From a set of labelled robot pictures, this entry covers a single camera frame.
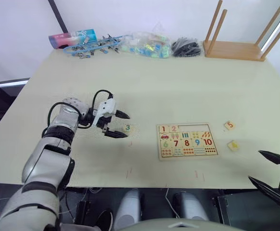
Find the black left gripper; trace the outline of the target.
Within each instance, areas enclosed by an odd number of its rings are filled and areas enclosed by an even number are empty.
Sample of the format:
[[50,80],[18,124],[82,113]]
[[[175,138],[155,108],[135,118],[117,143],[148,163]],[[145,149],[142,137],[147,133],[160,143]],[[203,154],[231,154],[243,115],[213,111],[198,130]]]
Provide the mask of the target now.
[[115,139],[128,137],[128,135],[123,132],[109,130],[108,124],[111,122],[112,116],[116,116],[122,119],[130,119],[129,115],[120,110],[115,110],[113,113],[104,113],[98,120],[98,127],[102,129],[104,135]]

